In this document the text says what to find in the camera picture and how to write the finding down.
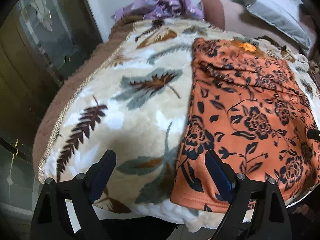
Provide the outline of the orange black floral garment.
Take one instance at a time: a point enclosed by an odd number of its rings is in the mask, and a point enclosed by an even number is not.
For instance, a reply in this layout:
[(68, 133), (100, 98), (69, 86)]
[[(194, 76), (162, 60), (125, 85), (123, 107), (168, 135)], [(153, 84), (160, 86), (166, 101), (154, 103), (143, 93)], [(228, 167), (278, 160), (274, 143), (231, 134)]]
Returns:
[(273, 178), (288, 202), (319, 184), (319, 142), (307, 137), (317, 125), (288, 61), (237, 39), (196, 38), (191, 71), (172, 203), (227, 210), (205, 163), (211, 150), (251, 180)]

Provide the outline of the grey pillow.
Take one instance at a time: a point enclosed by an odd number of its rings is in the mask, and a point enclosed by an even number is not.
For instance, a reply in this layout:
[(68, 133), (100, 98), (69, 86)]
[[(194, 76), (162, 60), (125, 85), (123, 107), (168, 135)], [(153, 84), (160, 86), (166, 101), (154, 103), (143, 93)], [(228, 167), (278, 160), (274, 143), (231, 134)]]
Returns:
[(311, 39), (298, 21), (271, 0), (242, 0), (247, 11), (290, 37), (304, 50), (311, 48)]

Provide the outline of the cream leaf-pattern fleece blanket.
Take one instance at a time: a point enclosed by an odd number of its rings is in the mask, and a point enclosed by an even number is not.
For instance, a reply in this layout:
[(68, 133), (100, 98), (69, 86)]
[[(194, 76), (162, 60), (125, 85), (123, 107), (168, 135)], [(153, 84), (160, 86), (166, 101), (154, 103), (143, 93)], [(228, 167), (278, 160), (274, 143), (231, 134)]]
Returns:
[(196, 20), (171, 18), (115, 25), (109, 41), (70, 77), (50, 104), (33, 146), (37, 178), (65, 181), (86, 172), (106, 150), (116, 167), (95, 202), (114, 213), (140, 213), (189, 231), (215, 229), (224, 213), (171, 202), (188, 122), (193, 43), (240, 40), (289, 62), (319, 129), (319, 94), (307, 58), (264, 38)]

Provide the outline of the pinkish brown mattress sheet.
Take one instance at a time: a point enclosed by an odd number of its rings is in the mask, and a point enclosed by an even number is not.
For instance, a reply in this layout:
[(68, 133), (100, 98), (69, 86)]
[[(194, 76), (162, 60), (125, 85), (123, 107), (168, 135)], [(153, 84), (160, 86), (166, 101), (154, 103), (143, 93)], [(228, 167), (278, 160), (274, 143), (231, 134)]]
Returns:
[(304, 50), (298, 43), (279, 31), (276, 27), (269, 25), (265, 21), (251, 15), (243, 1), (242, 4), (227, 0), (201, 0), (204, 18), (213, 25), (235, 33), (250, 37), (258, 38), (267, 36), (277, 42), (280, 46), (287, 46), (294, 52), (303, 51), (308, 58), (312, 57), (318, 35), (312, 19), (304, 21), (301, 25), (311, 39), (311, 48)]

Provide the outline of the wooden glass-panel door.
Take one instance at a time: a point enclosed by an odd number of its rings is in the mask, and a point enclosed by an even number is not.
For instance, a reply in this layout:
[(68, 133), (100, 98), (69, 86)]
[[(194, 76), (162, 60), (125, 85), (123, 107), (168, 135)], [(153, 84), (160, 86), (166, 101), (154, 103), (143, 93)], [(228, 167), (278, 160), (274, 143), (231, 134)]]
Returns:
[(63, 83), (101, 43), (87, 0), (1, 0), (1, 145), (31, 156)]

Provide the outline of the purple crumpled cloth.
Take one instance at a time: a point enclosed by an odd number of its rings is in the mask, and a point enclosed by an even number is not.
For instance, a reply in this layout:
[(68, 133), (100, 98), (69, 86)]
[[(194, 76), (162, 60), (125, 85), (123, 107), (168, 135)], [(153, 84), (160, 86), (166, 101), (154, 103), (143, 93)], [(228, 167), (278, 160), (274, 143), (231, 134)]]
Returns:
[(144, 20), (164, 18), (204, 19), (204, 14), (191, 0), (134, 0), (114, 12), (112, 19), (118, 22), (125, 16), (142, 16)]

